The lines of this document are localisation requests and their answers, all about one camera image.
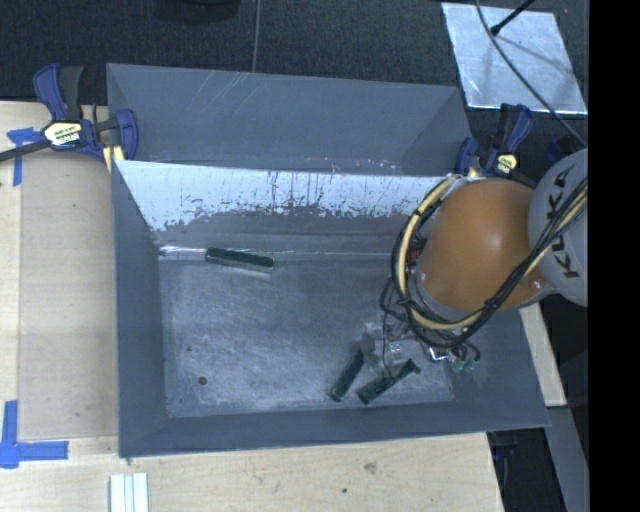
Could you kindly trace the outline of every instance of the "blue tape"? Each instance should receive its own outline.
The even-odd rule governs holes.
[[[18,130],[9,130],[7,137],[13,142],[16,147],[20,147],[25,143],[39,142],[44,139],[42,133],[33,128],[19,128]],[[19,156],[15,159],[13,164],[13,186],[17,187],[22,183],[22,157]]]
[[[518,114],[518,120],[515,126],[511,130],[511,135],[509,135],[507,143],[505,144],[505,153],[515,152],[518,146],[528,137],[533,127],[533,114],[531,111],[524,105],[517,105],[517,107],[520,109],[520,113]]]
[[[478,141],[473,137],[467,137],[466,139],[464,139],[464,142],[462,143],[462,146],[460,146],[458,155],[456,157],[456,174],[459,174],[460,176],[466,176],[467,171],[469,170],[469,166],[476,156],[478,144]]]
[[[0,468],[16,469],[20,462],[30,460],[66,460],[69,458],[69,441],[19,443],[18,401],[4,404],[2,440],[0,441]]]

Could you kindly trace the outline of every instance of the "black carpet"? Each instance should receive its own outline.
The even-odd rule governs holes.
[[[83,104],[106,104],[108,62],[459,85],[441,5],[434,0],[14,0],[2,7],[0,99],[35,101],[33,74],[53,62],[86,68]],[[589,0],[539,0],[531,9],[555,15],[588,107]],[[469,111],[468,118],[481,136],[495,130],[498,113]],[[548,114],[535,114],[535,121],[520,161],[521,170],[537,180],[550,167],[547,145],[565,132]],[[568,122],[587,138],[585,118]],[[542,306],[559,363],[583,353],[587,310],[557,296]],[[588,454],[588,400],[574,412]],[[507,510],[563,510],[542,431],[514,436],[506,443],[513,441],[513,453],[500,452],[510,469]],[[503,470],[501,459],[497,466]]]

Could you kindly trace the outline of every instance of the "cable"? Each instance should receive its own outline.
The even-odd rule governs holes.
[[[503,19],[500,23],[498,23],[498,24],[494,25],[493,27],[491,27],[491,34],[494,35],[494,36],[497,36],[498,33],[504,27],[506,27],[507,24],[509,24],[511,22],[511,20],[513,20],[517,16],[520,16],[520,13],[522,11],[524,11],[527,7],[529,7],[535,1],[536,0],[527,0],[525,3],[520,5],[520,7],[518,7],[515,11],[513,11],[511,14],[509,14],[509,16],[507,16],[505,19]]]
[[[386,360],[387,345],[389,343],[389,340],[387,339],[387,333],[385,332],[386,326],[387,326],[387,321],[386,321],[386,315],[385,315],[385,317],[382,319],[382,364],[384,366],[385,371],[387,372],[387,377],[391,378],[393,377],[393,374],[391,373],[391,370],[389,369],[389,366],[387,365],[387,360]]]
[[[260,11],[261,11],[261,0],[257,0],[256,5],[256,28],[255,28],[255,37],[253,39],[253,59],[251,61],[251,72],[256,72],[256,66],[258,64],[258,43],[260,42]]]
[[[582,144],[582,147],[586,148],[587,147],[587,143],[584,141],[584,139],[582,137],[580,137],[580,135],[578,135],[578,133],[573,128],[571,128],[571,126],[569,126],[569,124],[564,119],[562,119],[558,115],[558,113],[553,109],[553,107],[551,105],[549,105],[549,103],[547,103],[547,101],[545,101],[545,99],[540,95],[540,93],[529,83],[529,81],[524,76],[522,76],[522,74],[513,65],[511,60],[509,60],[509,58],[506,56],[506,54],[504,53],[502,48],[500,48],[500,46],[496,42],[493,34],[491,33],[491,29],[489,28],[489,25],[487,24],[487,20],[485,19],[484,14],[482,13],[482,9],[480,7],[479,0],[474,0],[474,3],[475,3],[475,6],[476,6],[476,11],[478,12],[478,16],[480,17],[480,22],[482,23],[482,27],[484,28],[485,32],[487,33],[487,36],[489,37],[489,40],[491,41],[491,43],[493,44],[493,46],[495,47],[497,52],[500,54],[500,56],[503,58],[504,62],[507,64],[507,66],[509,66],[511,71],[513,71],[513,73],[518,77],[518,79],[522,82],[522,84],[527,89],[529,89],[531,94],[533,94],[536,97],[536,99],[540,103],[542,103],[542,105],[544,105],[544,107],[549,111],[549,113],[553,117],[555,117],[558,121],[560,121],[560,124],[562,124],[563,128],[565,130],[567,130],[573,137],[575,137],[575,139],[580,144]]]

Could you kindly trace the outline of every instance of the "black cable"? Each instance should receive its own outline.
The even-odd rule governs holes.
[[[393,285],[393,279],[389,278],[387,279],[387,282],[384,285],[384,288],[382,289],[382,293],[380,294],[380,300],[379,300],[379,304],[380,304],[380,309],[382,309],[382,311],[384,311],[387,315],[391,315],[392,317],[394,317],[396,320],[400,320],[401,322],[406,322],[407,319],[399,314],[398,312],[392,310],[390,308],[390,304],[391,304],[391,299],[393,298],[393,291],[394,289],[392,288]]]
[[[471,343],[469,340],[465,341],[464,345],[469,347],[471,350],[473,350],[476,353],[476,355],[473,357],[473,360],[476,363],[480,362],[480,349],[476,347],[473,343]]]
[[[582,144],[583,147],[587,147],[587,143],[584,141],[584,139],[582,137],[580,137],[580,135],[578,135],[578,133],[571,128],[571,126],[569,126],[569,124],[560,117],[560,115],[558,115],[558,113],[553,109],[553,107],[551,105],[549,105],[549,103],[547,103],[547,101],[545,101],[545,99],[540,95],[540,93],[529,83],[529,81],[522,76],[522,74],[516,69],[516,67],[513,65],[513,63],[509,60],[509,58],[506,56],[506,54],[504,53],[504,51],[502,50],[502,48],[500,48],[500,46],[498,45],[498,43],[495,41],[495,38],[493,36],[493,34],[491,33],[491,29],[489,28],[489,25],[487,24],[487,20],[484,17],[484,14],[482,13],[482,9],[480,7],[480,2],[479,0],[474,0],[475,6],[476,6],[476,11],[478,11],[478,16],[480,17],[480,22],[482,23],[482,26],[485,30],[485,32],[487,33],[487,36],[489,37],[489,40],[491,41],[491,43],[493,44],[493,46],[495,47],[495,49],[497,50],[497,52],[500,54],[500,56],[504,59],[504,62],[507,64],[507,66],[509,66],[509,68],[511,69],[511,71],[518,77],[518,79],[522,82],[522,84],[529,89],[529,91],[531,92],[531,94],[533,94],[536,99],[542,103],[542,105],[544,105],[544,107],[549,111],[549,113],[555,117],[560,124],[563,126],[563,128],[565,130],[567,130],[573,137],[575,137],[575,139]]]
[[[386,321],[386,315],[385,315],[385,317],[382,319],[382,364],[384,366],[385,371],[387,372],[387,377],[392,378],[393,374],[391,373],[391,370],[387,365],[387,361],[385,360],[385,356],[387,355],[387,344],[388,344],[387,334],[385,332],[386,326],[387,326],[387,321]]]
[[[253,59],[251,61],[251,72],[256,72],[256,67],[258,65],[258,44],[260,43],[260,11],[261,11],[262,1],[258,0],[256,5],[256,28],[255,28],[255,36],[253,39]]]
[[[518,7],[515,11],[513,11],[511,14],[509,14],[509,16],[507,16],[505,19],[503,19],[500,23],[497,23],[493,27],[491,27],[491,34],[493,34],[494,36],[497,36],[500,33],[500,31],[504,27],[506,27],[507,24],[509,24],[511,22],[512,19],[516,18],[517,16],[520,16],[520,13],[522,11],[524,11],[527,7],[529,7],[535,1],[536,0],[527,0],[520,7]]]

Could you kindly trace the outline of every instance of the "metal rod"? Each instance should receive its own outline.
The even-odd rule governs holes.
[[[536,0],[527,0],[520,7],[518,7],[515,11],[513,11],[511,14],[509,14],[509,16],[507,16],[505,19],[503,19],[500,23],[498,23],[498,24],[494,25],[493,27],[491,27],[491,34],[493,34],[494,37],[497,36],[498,32],[500,32],[505,27],[505,25],[507,25],[507,23],[509,23],[516,16],[518,16],[522,11],[524,11],[527,7],[529,7],[535,1]]]

